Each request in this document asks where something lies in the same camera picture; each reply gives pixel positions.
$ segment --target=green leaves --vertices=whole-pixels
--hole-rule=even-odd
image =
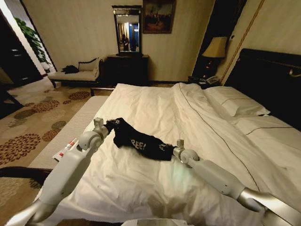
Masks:
[[[47,64],[50,64],[46,60],[45,52],[42,49],[41,42],[39,41],[38,37],[36,36],[37,33],[35,30],[31,29],[30,27],[26,26],[25,21],[20,20],[19,18],[15,17],[15,20],[20,27],[22,33],[24,34],[25,38],[27,39],[29,45],[31,46],[33,52],[37,56],[38,60],[40,62],[45,62]]]

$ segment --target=wooden cabinet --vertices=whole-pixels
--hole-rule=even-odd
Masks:
[[[106,83],[116,85],[124,83],[146,86],[148,83],[148,55],[117,56],[110,55],[104,63]]]

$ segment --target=picture frame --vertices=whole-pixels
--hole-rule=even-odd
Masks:
[[[143,0],[143,33],[171,33],[175,0]]]

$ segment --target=black headboard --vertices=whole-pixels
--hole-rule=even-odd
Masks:
[[[244,48],[224,85],[246,94],[301,131],[301,76],[294,77],[298,74],[300,55]]]

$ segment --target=table lamp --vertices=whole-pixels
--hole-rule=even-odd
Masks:
[[[207,79],[215,75],[217,66],[220,62],[220,60],[218,59],[224,58],[226,56],[226,42],[227,37],[212,38],[210,45],[202,54],[202,56],[209,58],[209,62],[205,67],[205,71],[203,73],[202,78]]]

